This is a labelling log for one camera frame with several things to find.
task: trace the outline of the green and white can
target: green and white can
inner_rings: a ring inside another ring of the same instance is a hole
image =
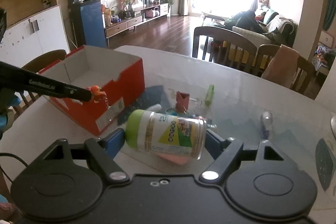
[[[128,118],[125,139],[128,146],[139,151],[199,159],[206,130],[204,120],[135,110]]]

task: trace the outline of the door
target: door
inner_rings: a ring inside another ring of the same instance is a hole
[[[43,54],[32,21],[27,19],[6,30],[0,44],[0,60],[21,68]]]
[[[69,45],[63,27],[60,7],[56,6],[31,18],[39,37],[43,53],[64,49],[69,53]]]

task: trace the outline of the small plastic bottle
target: small plastic bottle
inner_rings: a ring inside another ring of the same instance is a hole
[[[125,139],[129,147],[140,151],[199,159],[206,129],[204,120],[138,109],[128,118]]]
[[[273,138],[273,115],[270,111],[265,111],[260,116],[261,131],[263,140],[271,140]]]

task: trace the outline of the dining chair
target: dining chair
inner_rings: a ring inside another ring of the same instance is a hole
[[[242,35],[236,32],[226,30],[223,28],[219,28],[219,27],[214,27],[214,26],[196,27],[194,30],[194,44],[193,44],[193,55],[192,55],[192,57],[194,58],[197,58],[197,55],[198,55],[198,48],[199,48],[199,42],[200,42],[201,35],[206,36],[202,60],[205,60],[205,56],[206,56],[206,53],[209,47],[208,45],[209,37],[211,37],[214,39],[214,41],[215,40],[220,41],[220,46],[218,49],[217,58],[215,58],[215,63],[239,70],[242,65],[244,53],[247,52],[248,58],[245,64],[244,72],[250,73],[252,62],[257,53],[257,47],[250,40],[246,39],[245,37],[243,37]],[[230,52],[231,45],[234,45],[233,56],[231,56],[231,59],[229,59],[229,52]],[[238,58],[238,62],[235,62],[239,48],[242,51]],[[214,47],[210,48],[209,62],[212,62],[212,59],[214,58],[214,52],[215,52]]]
[[[45,54],[40,55],[39,57],[33,59],[26,65],[24,65],[22,68],[31,72],[38,73],[40,70],[44,69],[51,63],[57,61],[57,60],[64,60],[66,57],[67,53],[65,50],[55,50],[51,52],[47,52]],[[21,98],[23,102],[25,103],[25,107],[20,107],[20,106],[15,106],[13,107],[14,110],[18,113],[18,115],[21,115],[23,113],[23,110],[29,107],[33,102],[35,102],[38,98],[39,95],[34,95],[32,92],[28,91],[28,94],[31,98],[31,101],[29,102],[27,98],[25,97],[23,92],[20,92]]]
[[[265,70],[268,67],[269,62],[272,60],[272,58],[275,56],[275,54],[278,52],[279,49],[280,49],[280,46],[278,46],[278,45],[271,45],[271,44],[260,45],[260,47],[258,49],[258,54],[257,54],[257,58],[256,58],[256,61],[255,61],[255,65],[254,65],[253,74],[256,75],[256,76],[260,75],[263,72],[263,70]],[[267,59],[266,59],[264,69],[262,70],[260,67],[262,65],[264,56],[267,56]],[[299,58],[297,60],[297,68],[298,68],[299,72],[296,76],[294,84],[291,87],[291,90],[296,91],[298,83],[299,83],[301,75],[302,75],[302,72],[304,71],[304,72],[306,72],[306,76],[305,76],[304,80],[302,79],[300,81],[300,82],[302,82],[302,85],[300,86],[300,88],[298,90],[299,93],[303,94],[305,92],[305,90],[307,89],[311,78],[315,74],[315,68],[314,68],[312,63],[310,63],[308,60],[304,59],[302,56],[299,56]]]

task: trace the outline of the keychain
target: keychain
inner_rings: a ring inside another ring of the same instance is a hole
[[[100,91],[100,87],[97,85],[93,85],[91,87],[87,88],[89,91],[91,91],[93,95],[93,101],[95,103],[100,102],[101,100],[105,101],[106,108],[110,109],[111,107],[109,106],[109,101],[107,99],[106,93],[104,91]]]

